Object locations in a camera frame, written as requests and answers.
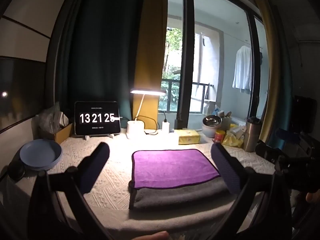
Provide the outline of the yellow curtain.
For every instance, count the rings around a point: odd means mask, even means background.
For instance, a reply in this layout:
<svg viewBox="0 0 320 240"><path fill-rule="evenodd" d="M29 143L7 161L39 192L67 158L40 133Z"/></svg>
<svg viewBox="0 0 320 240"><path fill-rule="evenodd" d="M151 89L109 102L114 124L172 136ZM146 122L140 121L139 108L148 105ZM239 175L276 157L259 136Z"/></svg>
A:
<svg viewBox="0 0 320 240"><path fill-rule="evenodd" d="M134 88L160 90L167 31L168 0L144 0L140 19L138 46L136 54ZM133 95L132 114L136 116L142 96ZM157 121L157 96L144 98L140 115L149 116ZM146 129L155 129L155 123L139 117L145 122Z"/></svg>

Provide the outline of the purple and grey towel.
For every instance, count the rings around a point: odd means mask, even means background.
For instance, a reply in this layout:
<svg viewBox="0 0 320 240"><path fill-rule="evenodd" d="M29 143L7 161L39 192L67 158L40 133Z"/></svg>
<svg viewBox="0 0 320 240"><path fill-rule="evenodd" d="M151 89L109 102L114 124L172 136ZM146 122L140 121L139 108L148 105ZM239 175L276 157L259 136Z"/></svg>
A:
<svg viewBox="0 0 320 240"><path fill-rule="evenodd" d="M214 164L199 150L146 150L132 154L131 210L164 210L230 198Z"/></svg>

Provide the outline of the yellow tissue pack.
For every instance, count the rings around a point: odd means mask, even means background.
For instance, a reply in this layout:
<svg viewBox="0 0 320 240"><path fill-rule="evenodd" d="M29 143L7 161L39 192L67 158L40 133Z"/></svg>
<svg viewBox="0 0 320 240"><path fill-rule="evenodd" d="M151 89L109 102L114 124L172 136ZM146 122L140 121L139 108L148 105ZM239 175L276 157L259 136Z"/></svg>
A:
<svg viewBox="0 0 320 240"><path fill-rule="evenodd" d="M200 142L200 134L196 130L192 129L180 129L178 133L179 145L198 144Z"/></svg>

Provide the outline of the white charger adapter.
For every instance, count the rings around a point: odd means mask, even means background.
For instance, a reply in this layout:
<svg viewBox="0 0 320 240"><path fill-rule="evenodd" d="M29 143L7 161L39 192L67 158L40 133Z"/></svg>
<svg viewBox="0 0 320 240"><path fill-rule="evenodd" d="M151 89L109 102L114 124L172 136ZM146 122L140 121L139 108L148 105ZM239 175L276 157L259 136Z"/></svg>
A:
<svg viewBox="0 0 320 240"><path fill-rule="evenodd" d="M162 132L165 133L165 134L170 133L170 123L167 122L167 120L164 120L162 122Z"/></svg>

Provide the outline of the cardboard box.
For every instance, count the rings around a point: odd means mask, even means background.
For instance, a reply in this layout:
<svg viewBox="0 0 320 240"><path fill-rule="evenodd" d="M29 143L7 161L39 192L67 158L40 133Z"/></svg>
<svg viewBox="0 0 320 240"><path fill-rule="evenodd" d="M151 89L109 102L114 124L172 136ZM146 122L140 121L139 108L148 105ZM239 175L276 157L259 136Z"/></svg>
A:
<svg viewBox="0 0 320 240"><path fill-rule="evenodd" d="M58 144L61 144L62 142L64 142L65 140L67 140L69 137L71 137L73 135L73 131L74 131L73 124L69 124L68 126L59 130L55 134L47 133L46 138L53 140L53 141L57 142Z"/></svg>

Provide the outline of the white hanging shirt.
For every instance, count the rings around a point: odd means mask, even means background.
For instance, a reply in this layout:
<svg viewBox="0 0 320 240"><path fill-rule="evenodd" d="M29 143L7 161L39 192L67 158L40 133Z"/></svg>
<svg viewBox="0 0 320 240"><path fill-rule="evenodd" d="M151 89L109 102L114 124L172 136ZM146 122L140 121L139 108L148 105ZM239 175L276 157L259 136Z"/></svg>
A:
<svg viewBox="0 0 320 240"><path fill-rule="evenodd" d="M252 83L252 53L251 48L242 46L236 52L234 78L232 87L239 89L241 93L251 93Z"/></svg>

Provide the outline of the tablet showing clock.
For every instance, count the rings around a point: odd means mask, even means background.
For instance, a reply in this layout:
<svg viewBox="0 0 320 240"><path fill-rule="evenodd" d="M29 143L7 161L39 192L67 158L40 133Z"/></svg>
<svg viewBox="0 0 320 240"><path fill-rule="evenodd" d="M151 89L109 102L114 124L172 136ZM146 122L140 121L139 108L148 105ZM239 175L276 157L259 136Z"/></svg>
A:
<svg viewBox="0 0 320 240"><path fill-rule="evenodd" d="M121 132L116 101L77 101L74 104L74 133L100 136Z"/></svg>

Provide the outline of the yellow plastic bag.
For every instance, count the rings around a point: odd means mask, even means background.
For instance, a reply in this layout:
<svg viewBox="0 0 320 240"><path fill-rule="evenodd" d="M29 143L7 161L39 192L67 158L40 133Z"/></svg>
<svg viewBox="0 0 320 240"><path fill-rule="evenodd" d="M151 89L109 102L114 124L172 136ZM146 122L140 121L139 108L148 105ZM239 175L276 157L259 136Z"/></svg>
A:
<svg viewBox="0 0 320 240"><path fill-rule="evenodd" d="M244 143L245 126L233 127L226 131L222 142L224 146L241 148Z"/></svg>

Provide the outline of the red can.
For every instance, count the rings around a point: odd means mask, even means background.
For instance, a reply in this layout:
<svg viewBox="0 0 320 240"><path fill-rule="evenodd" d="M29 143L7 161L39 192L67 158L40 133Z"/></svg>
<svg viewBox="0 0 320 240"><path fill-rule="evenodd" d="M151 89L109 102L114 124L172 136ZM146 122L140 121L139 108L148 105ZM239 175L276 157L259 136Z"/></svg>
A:
<svg viewBox="0 0 320 240"><path fill-rule="evenodd" d="M214 138L213 138L213 142L222 143L224 140L225 134L226 134L226 132L223 130L216 130Z"/></svg>

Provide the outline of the dark green curtain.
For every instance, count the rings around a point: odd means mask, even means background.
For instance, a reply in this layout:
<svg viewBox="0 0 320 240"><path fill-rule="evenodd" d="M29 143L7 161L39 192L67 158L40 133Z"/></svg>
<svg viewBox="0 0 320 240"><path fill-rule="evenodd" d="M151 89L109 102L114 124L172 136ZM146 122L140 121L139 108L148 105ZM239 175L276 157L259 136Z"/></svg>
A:
<svg viewBox="0 0 320 240"><path fill-rule="evenodd" d="M116 101L132 118L143 0L71 0L57 53L55 100L70 120L78 101Z"/></svg>

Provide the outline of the white patterned tablecloth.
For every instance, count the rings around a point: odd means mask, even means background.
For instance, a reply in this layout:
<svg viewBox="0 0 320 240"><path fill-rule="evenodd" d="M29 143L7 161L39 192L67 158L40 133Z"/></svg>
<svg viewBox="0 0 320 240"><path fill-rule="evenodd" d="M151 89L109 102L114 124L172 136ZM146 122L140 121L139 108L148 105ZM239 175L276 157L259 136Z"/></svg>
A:
<svg viewBox="0 0 320 240"><path fill-rule="evenodd" d="M27 239L132 239L216 227L248 176L274 166L254 153L177 133L51 142L62 172L37 168L26 211Z"/></svg>

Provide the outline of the blue plate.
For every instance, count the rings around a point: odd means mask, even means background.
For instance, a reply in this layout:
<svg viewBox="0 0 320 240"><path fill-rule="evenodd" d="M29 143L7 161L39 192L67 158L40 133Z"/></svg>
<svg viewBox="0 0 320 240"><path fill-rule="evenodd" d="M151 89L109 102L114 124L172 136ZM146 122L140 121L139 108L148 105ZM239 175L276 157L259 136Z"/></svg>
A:
<svg viewBox="0 0 320 240"><path fill-rule="evenodd" d="M20 159L30 170L41 171L53 168L62 157L62 147L53 140L36 139L22 146Z"/></svg>

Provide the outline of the steel bowl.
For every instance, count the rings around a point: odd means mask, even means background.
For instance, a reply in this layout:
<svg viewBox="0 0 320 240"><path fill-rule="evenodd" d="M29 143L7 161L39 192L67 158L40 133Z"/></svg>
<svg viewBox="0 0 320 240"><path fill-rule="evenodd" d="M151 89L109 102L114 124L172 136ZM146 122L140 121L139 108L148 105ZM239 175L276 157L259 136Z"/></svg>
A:
<svg viewBox="0 0 320 240"><path fill-rule="evenodd" d="M222 118L217 115L205 116L202 120L202 132L208 138L213 138L215 132L221 127Z"/></svg>

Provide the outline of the white desk lamp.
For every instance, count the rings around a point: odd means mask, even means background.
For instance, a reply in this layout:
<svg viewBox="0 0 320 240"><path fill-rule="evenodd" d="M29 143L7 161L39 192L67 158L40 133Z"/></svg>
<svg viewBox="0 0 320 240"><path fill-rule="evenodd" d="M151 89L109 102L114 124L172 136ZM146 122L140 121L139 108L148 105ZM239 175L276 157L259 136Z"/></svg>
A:
<svg viewBox="0 0 320 240"><path fill-rule="evenodd" d="M127 128L126 128L127 139L133 140L133 139L139 139L140 137L144 137L145 135L157 135L158 134L158 127L159 127L158 122L149 116L140 115L140 111L142 109L142 105L143 105L144 98L146 95L148 95L148 96L163 96L163 95L165 95L165 91L154 90L154 89L133 88L133 89L131 89L130 93L141 95L142 98L140 100L138 111L136 113L135 118L133 120L130 120L127 122ZM147 118L147 119L152 120L156 125L155 131L154 132L146 132L145 131L145 122L143 120L138 120L139 117L143 117L143 118Z"/></svg>

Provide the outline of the steel tumbler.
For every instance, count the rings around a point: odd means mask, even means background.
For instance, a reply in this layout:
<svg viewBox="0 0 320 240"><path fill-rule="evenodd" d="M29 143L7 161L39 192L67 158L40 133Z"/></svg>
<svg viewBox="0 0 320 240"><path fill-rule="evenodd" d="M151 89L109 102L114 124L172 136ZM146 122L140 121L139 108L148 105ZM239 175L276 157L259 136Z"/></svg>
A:
<svg viewBox="0 0 320 240"><path fill-rule="evenodd" d="M259 118L252 116L247 119L243 145L243 149L246 152L254 152L259 140L261 128L262 121Z"/></svg>

